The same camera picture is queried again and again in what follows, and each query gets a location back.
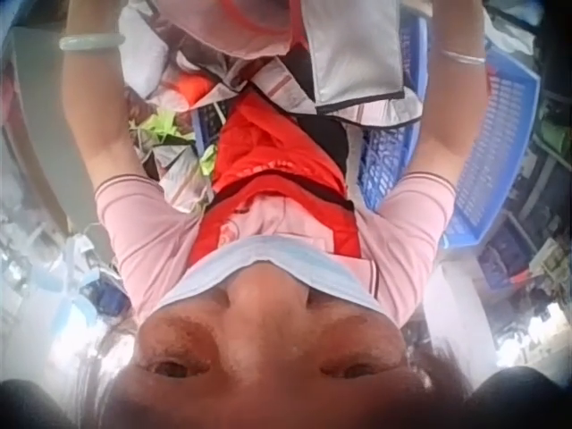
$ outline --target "orange vest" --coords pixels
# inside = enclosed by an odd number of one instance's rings
[[[361,257],[340,169],[293,121],[254,93],[237,103],[223,127],[213,188],[216,197],[199,226],[189,266],[216,250],[224,223],[261,194],[298,202],[332,230],[334,254]]]

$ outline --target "face mask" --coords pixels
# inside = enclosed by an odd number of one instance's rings
[[[300,240],[278,236],[248,237],[217,249],[194,264],[154,311],[196,297],[256,262],[269,262],[312,289],[386,314],[381,304],[344,265]],[[280,286],[269,284],[268,287]]]

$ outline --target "silver bracelet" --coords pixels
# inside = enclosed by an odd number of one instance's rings
[[[79,34],[60,38],[63,51],[101,51],[115,49],[123,44],[125,36],[119,33]]]
[[[477,56],[457,54],[456,52],[447,51],[445,49],[441,49],[439,52],[441,52],[441,54],[445,55],[450,60],[453,60],[457,63],[467,64],[467,65],[485,65],[486,64],[486,58],[479,58]]]

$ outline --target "plastic crate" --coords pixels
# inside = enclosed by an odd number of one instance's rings
[[[517,177],[534,123],[538,76],[495,46],[487,53],[487,63],[492,70],[489,106],[458,184],[455,214],[442,240],[444,248],[481,242]],[[366,134],[359,185],[368,208],[375,210],[402,176],[418,140],[418,126]]]
[[[421,99],[427,88],[428,31],[426,20],[405,15],[400,30],[403,71]],[[366,206],[375,210],[411,160],[420,124],[394,130],[366,131],[358,185]]]

